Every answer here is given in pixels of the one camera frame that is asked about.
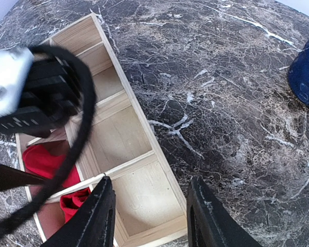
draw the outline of marble countertop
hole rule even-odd
[[[0,47],[38,44],[91,11],[182,190],[200,175],[263,246],[309,246],[309,110],[286,80],[309,17],[270,0],[20,0]],[[0,163],[18,166],[12,136],[0,135]],[[0,193],[0,219],[26,201],[23,188]],[[40,243],[33,220],[0,240]]]

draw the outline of blue mug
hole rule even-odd
[[[287,77],[293,93],[309,107],[309,39],[288,68]]]

